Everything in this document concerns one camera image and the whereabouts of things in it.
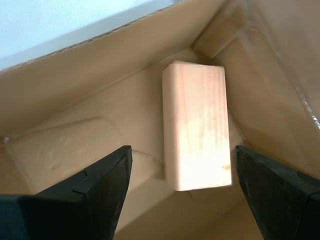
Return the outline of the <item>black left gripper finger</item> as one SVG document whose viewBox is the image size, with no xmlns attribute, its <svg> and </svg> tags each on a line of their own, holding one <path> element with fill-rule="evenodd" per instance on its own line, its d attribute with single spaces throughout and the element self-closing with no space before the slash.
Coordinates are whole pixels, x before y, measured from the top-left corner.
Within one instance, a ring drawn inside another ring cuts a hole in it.
<svg viewBox="0 0 320 240">
<path fill-rule="evenodd" d="M 2 195 L 1 239 L 111 240 L 132 163 L 132 148 L 124 145 L 35 195 Z"/>
<path fill-rule="evenodd" d="M 320 181 L 245 146 L 235 148 L 238 181 L 265 240 L 320 238 Z"/>
</svg>

